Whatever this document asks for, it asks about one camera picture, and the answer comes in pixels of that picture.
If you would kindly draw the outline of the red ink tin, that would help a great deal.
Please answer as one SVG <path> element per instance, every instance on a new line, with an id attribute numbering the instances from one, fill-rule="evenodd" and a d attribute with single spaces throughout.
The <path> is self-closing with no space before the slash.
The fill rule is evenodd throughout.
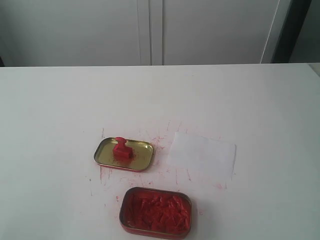
<path id="1" fill-rule="evenodd" d="M 132 187 L 124 195 L 119 221 L 131 234 L 182 240 L 191 230 L 192 202 L 184 193 Z"/>

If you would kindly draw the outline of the dark vertical post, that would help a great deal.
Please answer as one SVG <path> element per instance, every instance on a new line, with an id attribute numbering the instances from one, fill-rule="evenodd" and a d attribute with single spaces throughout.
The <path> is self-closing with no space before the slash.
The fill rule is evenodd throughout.
<path id="1" fill-rule="evenodd" d="M 274 53 L 272 64 L 289 63 L 312 0 L 291 0 Z"/>

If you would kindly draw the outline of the gold tin lid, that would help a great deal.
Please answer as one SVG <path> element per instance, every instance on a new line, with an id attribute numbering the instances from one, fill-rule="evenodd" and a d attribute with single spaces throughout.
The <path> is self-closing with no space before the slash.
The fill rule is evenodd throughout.
<path id="1" fill-rule="evenodd" d="M 152 162 L 153 146 L 145 141 L 108 137 L 98 145 L 93 158 L 103 167 L 142 172 Z"/>

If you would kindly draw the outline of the red stamp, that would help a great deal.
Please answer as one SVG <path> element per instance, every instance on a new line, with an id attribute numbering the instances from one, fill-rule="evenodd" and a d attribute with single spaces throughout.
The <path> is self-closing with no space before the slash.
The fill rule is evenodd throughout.
<path id="1" fill-rule="evenodd" d="M 130 159 L 133 156 L 133 149 L 126 145 L 127 140 L 123 137 L 116 137 L 116 145 L 112 152 L 115 157 Z"/>

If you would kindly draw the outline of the white paper sheet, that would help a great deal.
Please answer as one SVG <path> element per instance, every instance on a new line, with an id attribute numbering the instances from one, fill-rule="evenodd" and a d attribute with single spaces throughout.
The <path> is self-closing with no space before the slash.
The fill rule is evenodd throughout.
<path id="1" fill-rule="evenodd" d="M 235 159 L 234 143 L 176 132 L 167 163 L 227 180 L 233 175 Z"/>

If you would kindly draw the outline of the white cabinet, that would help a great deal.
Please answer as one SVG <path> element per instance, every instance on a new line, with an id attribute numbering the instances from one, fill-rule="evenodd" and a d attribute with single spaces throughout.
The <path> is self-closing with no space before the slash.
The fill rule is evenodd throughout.
<path id="1" fill-rule="evenodd" d="M 8 67 L 270 63 L 289 0 L 3 0 Z"/>

